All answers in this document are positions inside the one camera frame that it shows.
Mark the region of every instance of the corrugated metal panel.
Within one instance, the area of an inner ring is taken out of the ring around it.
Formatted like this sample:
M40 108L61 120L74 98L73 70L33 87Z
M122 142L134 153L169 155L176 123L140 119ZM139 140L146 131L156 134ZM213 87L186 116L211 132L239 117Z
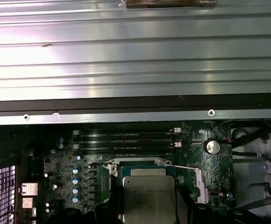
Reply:
M0 100L271 92L271 0L0 0Z

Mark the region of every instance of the cable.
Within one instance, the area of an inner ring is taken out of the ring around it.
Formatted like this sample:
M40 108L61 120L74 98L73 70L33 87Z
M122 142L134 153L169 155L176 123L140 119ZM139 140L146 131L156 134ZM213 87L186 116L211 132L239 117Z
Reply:
M263 158L271 163L271 158L267 155L261 154L261 153L253 153L253 152L236 152L233 151L232 155L238 155L238 156L248 156L248 157L257 157L257 158Z
M244 206L241 206L240 208L245 209L245 210L250 210L250 209L259 208L259 207L263 207L270 204L271 204L271 198L266 198L266 199L262 199L262 200L245 204Z
M270 187L270 183L268 183L268 182L262 182L262 183L251 183L251 184L249 184L248 186L246 186L244 189L243 189L243 191L247 191L247 190L249 190L250 188L252 188L252 187L256 187L256 186L259 186L259 187Z

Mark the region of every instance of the green circuit board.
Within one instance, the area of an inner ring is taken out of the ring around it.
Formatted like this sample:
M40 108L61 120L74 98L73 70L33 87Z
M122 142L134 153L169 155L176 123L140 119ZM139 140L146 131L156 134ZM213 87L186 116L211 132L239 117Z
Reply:
M180 132L175 133L174 128L180 128ZM234 205L234 198L226 197L227 193L234 194L231 146L220 143L218 154L204 151L204 142L208 139L222 140L230 135L228 126L218 127L214 121L135 122L64 125L51 132L56 140L46 144L44 173L54 175L45 180L44 202L54 200L62 202L64 208L86 212L93 203L107 201L110 184L122 184L122 168L126 167L126 172L128 167L156 166L151 161L122 163L118 177L110 181L104 162L122 157L161 157L174 165L201 169L208 192L220 194L209 197L208 205L214 210L224 212ZM74 168L78 168L77 174L72 172ZM174 176L176 185L188 187L192 198L198 199L200 190L193 170L174 168L170 175ZM74 178L78 178L78 202L72 201L76 196L72 189L77 186L72 183ZM60 187L53 189L52 185L57 182L61 183Z

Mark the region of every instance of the metal bracket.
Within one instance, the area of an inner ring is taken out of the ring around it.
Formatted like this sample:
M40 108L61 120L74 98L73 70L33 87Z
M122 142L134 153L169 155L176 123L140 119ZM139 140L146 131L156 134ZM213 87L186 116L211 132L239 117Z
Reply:
M176 168L190 169L193 170L196 174L196 187L200 190L200 196L198 197L198 203L207 204L208 203L208 189L205 187L202 179L202 170L194 167L184 167L184 166L175 166L171 164L166 164L164 162L159 163L160 166L173 166Z
M122 158L114 158L109 161L106 161L103 165L104 168L109 170L110 175L118 176L118 166L120 162L128 162L128 161L154 161L156 165L160 163L171 165L172 161L166 160L160 157L122 157Z

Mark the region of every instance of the sheet metal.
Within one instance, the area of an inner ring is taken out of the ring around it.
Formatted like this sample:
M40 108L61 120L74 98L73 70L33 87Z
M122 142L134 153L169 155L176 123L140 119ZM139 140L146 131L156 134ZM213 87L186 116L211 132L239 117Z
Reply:
M0 101L271 92L271 0L0 0Z
M213 119L271 119L271 109L218 110L215 111L214 115L210 115L209 111L92 114L59 114L56 112L52 115L25 114L23 116L0 116L0 125L78 124Z

